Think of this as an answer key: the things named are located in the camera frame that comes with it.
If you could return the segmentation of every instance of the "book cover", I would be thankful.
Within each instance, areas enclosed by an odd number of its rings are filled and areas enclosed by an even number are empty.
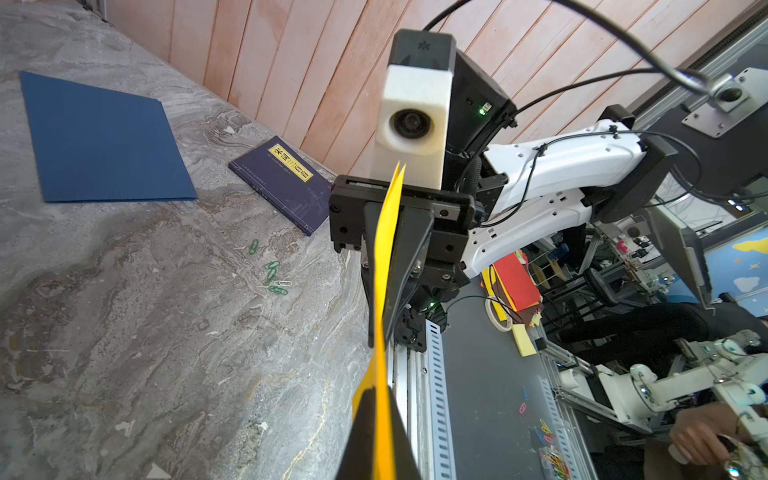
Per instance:
[[[328,218],[331,183],[279,137],[231,161],[230,169],[306,235]]]

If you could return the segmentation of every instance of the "wooden plank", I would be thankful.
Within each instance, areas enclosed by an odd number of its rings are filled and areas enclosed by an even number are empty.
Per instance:
[[[493,74],[549,5],[548,0],[504,0],[467,49],[467,55]]]
[[[648,8],[654,0],[603,0],[596,10],[613,20],[622,28],[628,28]],[[594,61],[616,41],[616,38],[593,22],[584,22],[571,37],[551,56],[543,67],[514,96],[516,105],[529,101],[549,91],[570,84],[583,74]],[[507,128],[496,135],[495,141],[509,143],[518,136],[538,115],[544,111],[553,99],[545,100],[517,116],[518,127]]]
[[[256,114],[274,132],[282,133],[288,124],[332,6],[333,0],[293,0]]]
[[[601,0],[582,3],[594,8]],[[536,22],[493,76],[513,98],[544,63],[576,31],[586,18],[562,5],[553,3]]]
[[[448,16],[440,32],[453,35],[456,48],[466,51],[501,3],[502,0],[469,2]]]
[[[366,4],[301,144],[302,150],[315,160],[325,160],[349,109],[354,105],[379,57],[384,53],[387,41],[392,37],[407,5],[408,0]]]
[[[283,138],[301,145],[366,0],[336,0],[290,112]]]
[[[648,48],[656,48],[707,0],[658,0],[629,32]],[[640,60],[624,43],[617,41],[577,80],[598,77],[632,68]],[[530,141],[557,134],[617,80],[591,84],[560,95],[515,141]]]
[[[217,3],[217,0],[179,0],[174,7],[168,63],[199,84],[205,79]]]
[[[259,111],[291,3],[292,0],[253,0],[250,8],[229,102],[251,118],[256,118]]]
[[[665,38],[654,52],[672,65],[684,66],[700,48],[717,36],[732,21],[739,18],[754,0],[709,0],[691,17]],[[643,62],[635,68],[646,66]],[[578,130],[594,124],[600,113],[612,104],[629,105],[646,90],[652,88],[660,75],[633,75],[616,82],[589,107],[585,108],[563,131]]]
[[[107,15],[117,30],[168,60],[174,0],[110,0]]]
[[[366,147],[360,152],[360,156],[357,157],[357,161],[349,170],[349,174],[353,177],[368,178],[371,176],[371,165],[373,165],[373,135],[368,139]]]
[[[214,33],[210,40],[203,85],[225,100],[230,95],[251,1],[221,0],[216,9]]]
[[[400,28],[423,28],[436,12],[447,8],[454,0],[431,0],[430,2],[411,2],[395,30]],[[390,38],[385,48],[385,54],[379,57],[370,78],[363,85],[360,95],[355,101],[349,116],[344,122],[339,134],[332,143],[324,164],[338,174],[346,174],[352,168],[357,157],[366,146],[366,142],[376,130],[376,120],[379,116],[379,101],[386,76],[389,60],[389,50],[392,47]]]

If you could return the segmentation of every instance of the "gray marble surface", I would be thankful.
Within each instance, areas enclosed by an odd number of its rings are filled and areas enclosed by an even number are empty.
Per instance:
[[[200,199],[43,203],[20,70],[160,100]],[[332,478],[359,258],[229,171],[271,133],[74,2],[2,7],[0,72],[0,478]]]

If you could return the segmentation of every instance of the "blue folder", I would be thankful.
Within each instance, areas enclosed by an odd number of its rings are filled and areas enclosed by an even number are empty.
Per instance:
[[[21,72],[46,202],[192,200],[162,104]]]

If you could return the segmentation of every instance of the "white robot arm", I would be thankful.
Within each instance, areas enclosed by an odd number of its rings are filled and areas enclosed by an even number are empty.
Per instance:
[[[462,261],[472,278],[496,260],[506,257],[542,237],[586,223],[592,207],[582,203],[582,187],[609,187],[621,182],[645,156],[635,134],[614,134],[609,128],[625,131],[621,123],[600,120],[593,127],[574,132],[605,131],[605,135],[569,138],[552,144],[537,161],[525,203],[515,220],[495,227],[471,230]],[[536,148],[558,137],[524,144],[489,145],[485,157],[493,168],[508,176],[492,211],[501,217],[523,196]]]

